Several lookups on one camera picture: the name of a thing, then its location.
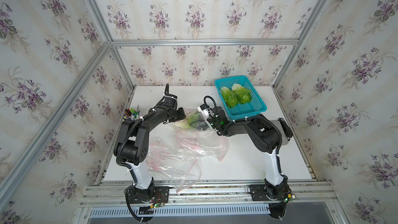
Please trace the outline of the clear zip-top bag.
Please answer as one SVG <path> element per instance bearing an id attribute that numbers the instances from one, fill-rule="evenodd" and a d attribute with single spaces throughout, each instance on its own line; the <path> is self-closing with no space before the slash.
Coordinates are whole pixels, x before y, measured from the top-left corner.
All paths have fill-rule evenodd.
<path id="1" fill-rule="evenodd" d="M 196 157 L 213 156 L 222 161 L 229 150 L 228 140 L 215 131 L 177 131 L 175 139 L 182 151 Z"/>
<path id="2" fill-rule="evenodd" d="M 198 110 L 185 108 L 184 114 L 183 120 L 172 122 L 172 126 L 176 130 L 188 132 L 211 132 L 213 130 Z"/>
<path id="3" fill-rule="evenodd" d="M 177 192 L 192 187 L 202 174 L 198 157 L 177 145 L 170 145 L 158 137 L 149 141 L 146 157 L 150 172 L 158 175 L 158 180 L 171 181 Z"/>

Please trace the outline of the green chinese cabbage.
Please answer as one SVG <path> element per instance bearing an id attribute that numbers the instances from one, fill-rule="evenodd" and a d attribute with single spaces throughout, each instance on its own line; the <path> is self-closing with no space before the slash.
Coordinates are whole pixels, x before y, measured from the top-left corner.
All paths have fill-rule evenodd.
<path id="1" fill-rule="evenodd" d="M 220 92 L 227 108 L 234 108 L 239 103 L 237 94 L 231 89 L 227 87 L 221 87 Z"/>

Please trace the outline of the bagged cabbage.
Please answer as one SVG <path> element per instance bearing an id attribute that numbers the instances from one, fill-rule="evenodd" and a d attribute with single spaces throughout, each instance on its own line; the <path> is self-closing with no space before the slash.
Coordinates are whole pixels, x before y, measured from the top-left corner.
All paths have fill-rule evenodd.
<path id="1" fill-rule="evenodd" d="M 249 89 L 243 87 L 241 84 L 234 84 L 231 89 L 237 94 L 240 104 L 251 102 L 252 96 Z"/>
<path id="2" fill-rule="evenodd" d="M 198 131 L 206 131 L 208 129 L 208 125 L 200 112 L 192 113 L 185 121 L 185 127 L 187 129 L 195 129 Z"/>

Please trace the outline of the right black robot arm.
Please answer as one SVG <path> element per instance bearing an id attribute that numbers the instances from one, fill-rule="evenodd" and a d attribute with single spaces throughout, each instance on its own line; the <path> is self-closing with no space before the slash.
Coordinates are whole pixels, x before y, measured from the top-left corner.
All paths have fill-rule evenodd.
<path id="1" fill-rule="evenodd" d="M 279 152 L 283 136 L 278 127 L 262 114 L 230 121 L 222 107 L 217 106 L 209 95 L 204 97 L 204 104 L 198 107 L 198 110 L 210 127 L 216 130 L 218 136 L 246 134 L 254 146 L 263 153 L 266 174 L 260 194 L 274 202 L 269 206 L 269 215 L 275 220 L 282 220 L 293 195 L 288 185 L 288 176 L 282 172 L 280 164 Z"/>

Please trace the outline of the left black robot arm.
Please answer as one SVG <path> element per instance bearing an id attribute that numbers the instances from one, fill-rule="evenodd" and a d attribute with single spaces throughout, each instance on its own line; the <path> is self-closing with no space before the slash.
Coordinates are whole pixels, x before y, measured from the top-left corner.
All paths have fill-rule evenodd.
<path id="1" fill-rule="evenodd" d="M 125 201 L 129 213 L 140 224 L 146 224 L 152 217 L 139 217 L 132 209 L 134 200 L 143 203 L 166 203 L 163 193 L 156 193 L 154 179 L 146 165 L 149 151 L 149 134 L 159 124 L 168 124 L 185 119 L 182 107 L 178 107 L 178 97 L 170 93 L 167 84 L 161 100 L 152 107 L 148 114 L 134 120 L 124 120 L 120 126 L 114 146 L 116 164 L 125 167 L 131 174 L 133 182 L 124 190 Z"/>

